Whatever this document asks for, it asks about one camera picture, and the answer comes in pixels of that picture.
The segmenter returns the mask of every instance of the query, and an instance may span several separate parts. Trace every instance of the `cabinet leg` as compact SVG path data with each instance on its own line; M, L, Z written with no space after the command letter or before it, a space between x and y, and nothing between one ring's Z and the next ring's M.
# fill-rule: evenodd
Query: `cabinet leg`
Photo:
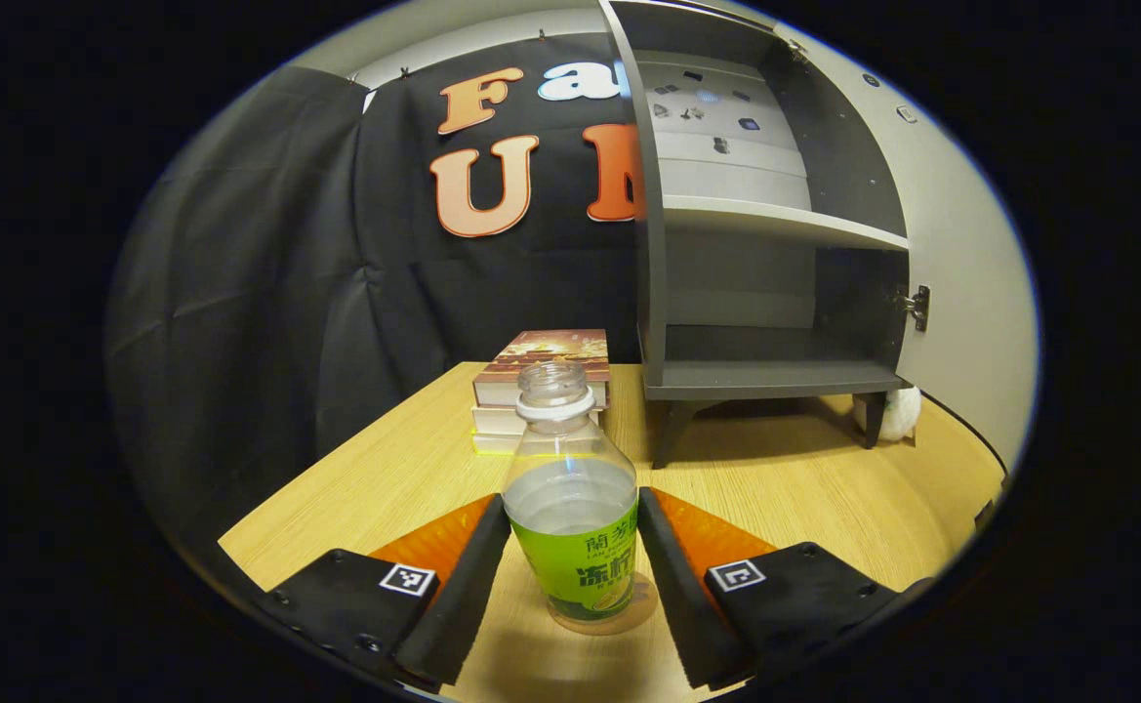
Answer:
M887 391L865 394L865 449L873 450L882 433L882 411L887 409Z
M717 404L717 401L671 401L665 421L661 423L661 436L656 443L656 454L652 458L652 467L664 468L670 462L673 445L678 443L679 436L682 436L682 430L686 430L691 417Z

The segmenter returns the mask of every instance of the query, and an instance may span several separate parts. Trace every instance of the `water bottle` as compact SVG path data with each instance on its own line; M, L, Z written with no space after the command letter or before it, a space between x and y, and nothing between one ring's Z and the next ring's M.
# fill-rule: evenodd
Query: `water bottle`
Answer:
M589 419L582 364L534 364L517 386L526 431L503 491L513 534L556 617L614 617L636 580L636 467Z

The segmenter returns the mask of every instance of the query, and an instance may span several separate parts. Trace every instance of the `wooden table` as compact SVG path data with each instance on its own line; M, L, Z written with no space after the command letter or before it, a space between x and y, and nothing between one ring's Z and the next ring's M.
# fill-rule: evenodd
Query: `wooden table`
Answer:
M224 551L269 591L330 548L365 555L502 490L508 458L477 455L470 441L471 380L484 365L458 365L357 433L227 531ZM916 443L861 449L850 395L793 402L771 417L698 418L678 460L654 471L650 436L663 413L646 403L639 365L615 364L613 374L601 423L640 485L779 548L814 540L895 591L948 564L1003 479L989 450L929 402ZM642 549L637 568L652 575ZM713 695L687 685L659 608L614 637L553 623L512 538L462 676L440 694L542 703Z

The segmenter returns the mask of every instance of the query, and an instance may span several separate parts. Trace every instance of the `screw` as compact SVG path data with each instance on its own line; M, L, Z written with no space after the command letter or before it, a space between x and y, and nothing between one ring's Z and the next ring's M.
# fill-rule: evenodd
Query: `screw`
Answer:
M382 641L379 641L379 638L365 635L365 632L357 636L357 646L371 652L380 652L383 648L383 644Z

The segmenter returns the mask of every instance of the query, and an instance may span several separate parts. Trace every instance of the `white stuffed animal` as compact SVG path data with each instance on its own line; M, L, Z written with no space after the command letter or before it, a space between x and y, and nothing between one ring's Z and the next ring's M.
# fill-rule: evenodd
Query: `white stuffed animal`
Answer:
M887 391L887 406L882 411L882 429L879 439L899 442L913 436L917 427L917 415L922 413L922 391L917 387ZM857 426L865 429L865 401L856 397L852 415Z

